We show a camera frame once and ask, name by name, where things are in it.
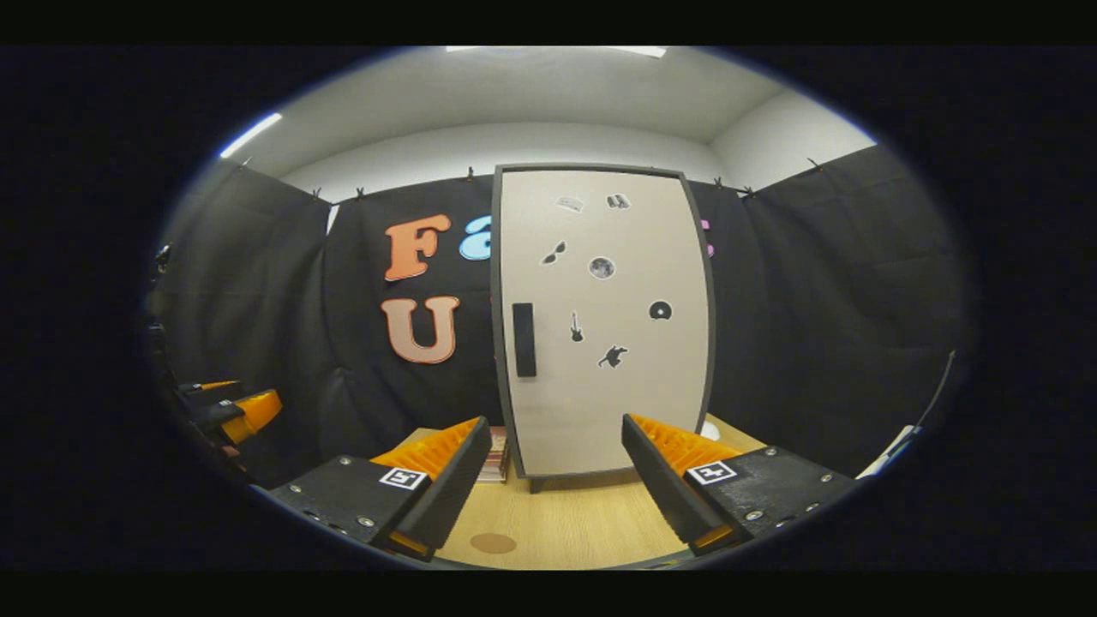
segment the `stack of books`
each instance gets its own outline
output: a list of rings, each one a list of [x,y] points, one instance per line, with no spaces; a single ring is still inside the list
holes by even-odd
[[[510,448],[507,444],[507,427],[491,427],[491,449],[480,469],[477,484],[502,484],[507,481],[507,467],[510,464]]]

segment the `black curtain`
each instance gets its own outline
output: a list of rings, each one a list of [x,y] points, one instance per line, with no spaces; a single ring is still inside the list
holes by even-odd
[[[320,313],[330,204],[219,161],[181,200],[163,233],[171,262],[150,302],[183,383],[239,380],[278,390],[280,413],[240,445],[261,484],[320,461],[324,382],[335,369]]]
[[[963,238],[926,184],[873,146],[748,195],[742,212],[743,261],[757,265],[745,276],[765,301],[756,345],[722,347],[749,355],[748,385],[717,415],[856,475],[919,420],[955,349],[932,430],[971,369],[977,298]]]
[[[264,485],[340,453],[372,457],[417,427],[477,415],[501,425],[489,260],[461,255],[490,214],[493,176],[402,187],[329,204],[223,165],[181,209],[160,285],[181,379],[275,388],[285,410],[241,449]],[[716,293],[710,413],[848,475],[916,423],[948,354],[961,354],[932,426],[963,378],[973,296],[941,206],[879,146],[740,199],[690,182]],[[393,225],[443,214],[422,274],[386,281]],[[393,350],[381,303],[410,299],[416,341],[434,343],[423,303],[460,300],[456,349],[437,364]]]

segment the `cabinet door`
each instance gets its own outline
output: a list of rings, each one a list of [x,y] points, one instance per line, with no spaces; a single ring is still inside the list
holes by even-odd
[[[522,474],[631,468],[625,413],[700,430],[713,307],[685,178],[510,166],[496,178],[496,359]]]

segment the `orange letter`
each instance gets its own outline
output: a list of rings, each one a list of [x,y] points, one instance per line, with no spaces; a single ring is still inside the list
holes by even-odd
[[[381,303],[381,310],[388,317],[388,341],[396,355],[409,362],[444,362],[457,348],[457,337],[453,332],[453,310],[461,305],[461,301],[452,295],[440,295],[427,300],[423,305],[434,314],[434,346],[420,347],[415,341],[411,311],[415,311],[416,303],[415,300],[405,298]]]
[[[385,272],[385,280],[398,281],[426,272],[427,265],[419,261],[419,251],[422,251],[423,257],[433,257],[438,250],[438,234],[432,229],[444,232],[449,228],[450,217],[436,214],[385,229],[385,235],[393,238],[393,261]],[[419,235],[419,229],[426,229],[422,236]]]

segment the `figure sticker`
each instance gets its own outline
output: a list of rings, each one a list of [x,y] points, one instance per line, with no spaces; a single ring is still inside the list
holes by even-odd
[[[611,369],[618,368],[618,364],[622,362],[621,354],[626,354],[627,351],[624,347],[610,346],[610,350],[606,352],[606,357],[598,360],[598,368],[602,368],[602,364],[606,362],[609,362]]]
[[[590,276],[604,281],[617,272],[617,266],[606,257],[596,257],[590,260]]]

